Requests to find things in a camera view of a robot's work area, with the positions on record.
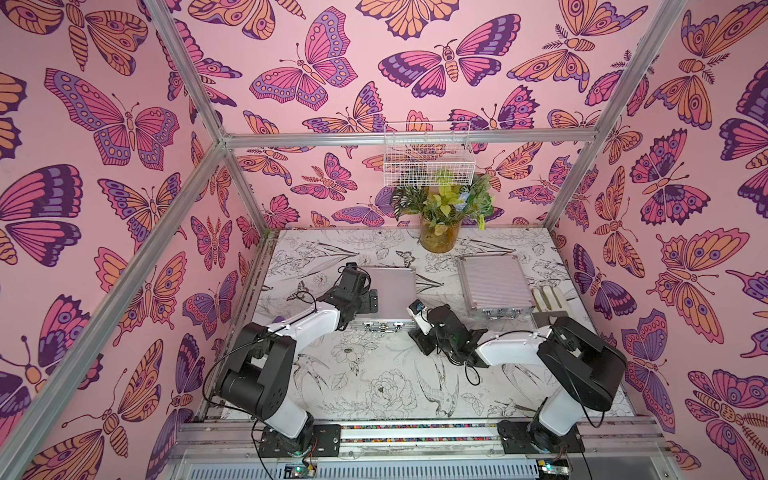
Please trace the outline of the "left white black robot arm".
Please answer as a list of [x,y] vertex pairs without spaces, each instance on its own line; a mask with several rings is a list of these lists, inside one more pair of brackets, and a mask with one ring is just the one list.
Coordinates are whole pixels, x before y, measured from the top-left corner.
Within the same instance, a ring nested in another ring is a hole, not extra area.
[[305,450],[313,416],[288,396],[297,355],[327,334],[344,330],[371,309],[371,277],[356,263],[343,266],[332,287],[309,308],[268,326],[245,325],[226,354],[213,393]]

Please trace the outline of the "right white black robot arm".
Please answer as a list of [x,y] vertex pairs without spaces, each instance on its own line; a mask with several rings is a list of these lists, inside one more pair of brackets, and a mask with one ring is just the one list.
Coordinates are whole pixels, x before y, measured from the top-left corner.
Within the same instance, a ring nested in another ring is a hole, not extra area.
[[428,308],[413,301],[407,312],[416,323],[409,336],[422,353],[438,351],[466,368],[533,365],[559,383],[537,409],[532,425],[564,437],[589,411],[611,410],[628,361],[617,348],[568,316],[536,330],[494,332],[468,329],[449,305]]

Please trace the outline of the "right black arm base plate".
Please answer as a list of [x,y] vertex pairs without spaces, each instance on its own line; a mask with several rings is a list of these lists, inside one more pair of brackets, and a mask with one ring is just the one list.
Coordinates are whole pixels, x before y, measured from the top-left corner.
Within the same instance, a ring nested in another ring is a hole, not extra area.
[[558,436],[534,421],[502,420],[497,425],[505,454],[584,453],[580,432],[574,425],[564,436]]

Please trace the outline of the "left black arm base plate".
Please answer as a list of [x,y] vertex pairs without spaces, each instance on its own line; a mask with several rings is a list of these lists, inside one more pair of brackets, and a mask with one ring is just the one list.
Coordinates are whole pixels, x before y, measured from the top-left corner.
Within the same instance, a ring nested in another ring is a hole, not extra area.
[[340,446],[340,424],[315,424],[311,430],[304,429],[296,439],[265,427],[258,442],[258,453],[262,458],[337,457]]

